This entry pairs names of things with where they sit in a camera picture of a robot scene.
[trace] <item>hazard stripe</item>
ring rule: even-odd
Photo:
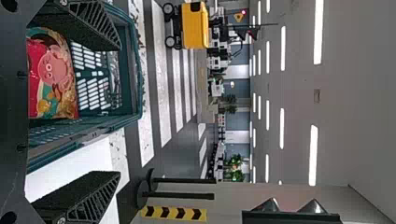
[[[152,217],[154,214],[154,207],[153,206],[148,206],[148,212],[146,213],[147,217]]]
[[[184,211],[183,208],[178,208],[177,211],[178,211],[176,216],[177,219],[181,219],[184,217],[184,215],[186,215],[186,212]]]
[[[169,216],[169,208],[163,207],[163,213],[161,214],[161,217],[168,217]]]
[[[206,209],[146,206],[141,210],[141,216],[146,218],[158,218],[167,220],[183,220],[206,222]]]
[[[192,209],[192,211],[194,212],[194,216],[192,217],[192,220],[198,220],[202,215],[201,211],[199,209]]]

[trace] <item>black metal bar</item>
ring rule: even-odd
[[[145,198],[215,200],[214,193],[143,192],[142,197],[145,197]]]
[[[272,25],[279,25],[279,23],[265,23],[265,24],[261,24],[261,25],[226,25],[228,27],[262,27],[262,26],[272,26]]]
[[[154,183],[175,183],[175,184],[216,184],[216,180],[209,179],[187,179],[187,178],[154,178]]]

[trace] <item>colorful packaging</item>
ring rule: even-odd
[[[76,119],[76,76],[63,36],[47,28],[27,30],[29,118]]]

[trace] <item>black wheel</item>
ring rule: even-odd
[[[156,191],[158,188],[158,183],[154,182],[154,178],[155,178],[154,168],[151,168],[148,170],[148,173],[146,174],[146,181],[148,182],[148,190],[150,192]]]
[[[149,192],[149,183],[142,180],[134,189],[134,203],[138,210],[144,208],[148,202],[148,197],[143,197],[144,192]]]
[[[163,5],[163,14],[165,15],[171,15],[175,11],[175,7],[172,3],[165,3]]]
[[[181,45],[175,45],[175,49],[182,49]]]
[[[165,46],[172,49],[176,44],[176,39],[173,36],[168,36],[165,39]]]

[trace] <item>yellow and black striped sign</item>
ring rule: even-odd
[[[146,206],[141,215],[148,218],[206,222],[206,209]]]
[[[233,14],[233,17],[237,22],[241,22],[242,19],[244,19],[244,14],[243,13],[235,13]]]

